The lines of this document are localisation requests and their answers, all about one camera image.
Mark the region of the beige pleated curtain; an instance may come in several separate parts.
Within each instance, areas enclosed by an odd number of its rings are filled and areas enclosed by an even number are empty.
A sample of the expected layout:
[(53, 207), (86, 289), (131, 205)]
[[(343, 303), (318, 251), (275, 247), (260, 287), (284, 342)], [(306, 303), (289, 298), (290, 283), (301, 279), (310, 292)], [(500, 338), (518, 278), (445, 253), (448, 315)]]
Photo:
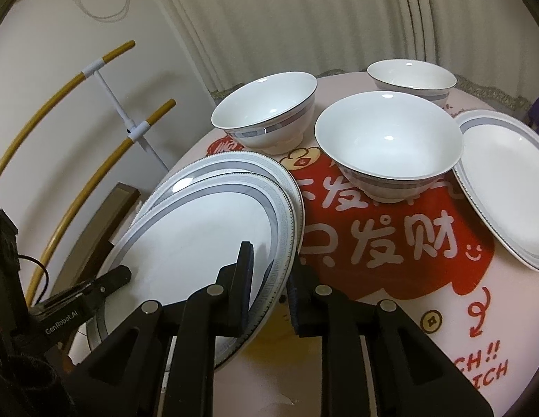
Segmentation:
[(522, 0), (157, 0), (216, 98), (284, 71), (361, 72), (410, 58), (491, 105), (539, 97), (539, 26)]

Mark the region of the white stand with yellow hoops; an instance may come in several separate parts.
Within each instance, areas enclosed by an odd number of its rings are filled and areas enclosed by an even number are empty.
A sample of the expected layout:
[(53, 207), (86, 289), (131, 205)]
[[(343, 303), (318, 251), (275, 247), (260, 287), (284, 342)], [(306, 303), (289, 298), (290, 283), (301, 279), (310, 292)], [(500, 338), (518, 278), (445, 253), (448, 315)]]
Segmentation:
[[(122, 37), (47, 39), (39, 33), (0, 33), (0, 159), (26, 122), (91, 61)], [(177, 98), (175, 41), (137, 37), (136, 46), (104, 68), (105, 82), (123, 107), (142, 121)], [(164, 166), (183, 154), (178, 117), (170, 112), (150, 130), (153, 153), (132, 147), (102, 179), (48, 260), (53, 278), (75, 239), (119, 182), (155, 185)], [(89, 78), (71, 91), (22, 142), (0, 178), (0, 209), (19, 228), (19, 250), (39, 257), (77, 195), (126, 137), (101, 86)]]

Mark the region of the low brown white cabinet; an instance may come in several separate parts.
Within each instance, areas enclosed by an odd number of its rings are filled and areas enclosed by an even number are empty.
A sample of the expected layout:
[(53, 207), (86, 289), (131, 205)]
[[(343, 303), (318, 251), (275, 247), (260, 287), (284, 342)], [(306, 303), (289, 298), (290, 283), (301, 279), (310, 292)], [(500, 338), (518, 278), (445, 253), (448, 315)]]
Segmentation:
[(94, 279), (107, 254), (113, 248), (112, 238), (136, 208), (140, 191), (126, 183), (117, 183), (105, 197), (87, 225), (72, 241), (59, 270), (50, 273), (46, 297), (63, 292), (84, 280)]

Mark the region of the white porcelain bowl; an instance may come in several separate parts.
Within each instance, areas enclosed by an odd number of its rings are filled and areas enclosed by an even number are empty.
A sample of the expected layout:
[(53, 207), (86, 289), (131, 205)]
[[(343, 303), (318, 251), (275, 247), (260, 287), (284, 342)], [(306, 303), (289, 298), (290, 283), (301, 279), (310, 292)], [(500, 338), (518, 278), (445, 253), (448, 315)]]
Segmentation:
[(316, 91), (317, 78), (306, 72), (258, 78), (225, 97), (211, 123), (247, 149), (288, 153), (301, 144), (312, 122)]
[(451, 115), (423, 98), (368, 91), (321, 112), (315, 140), (370, 199), (397, 203), (430, 188), (459, 161), (462, 133)]
[(367, 67), (378, 89), (409, 93), (445, 106), (457, 78), (450, 71), (426, 61), (384, 59)]

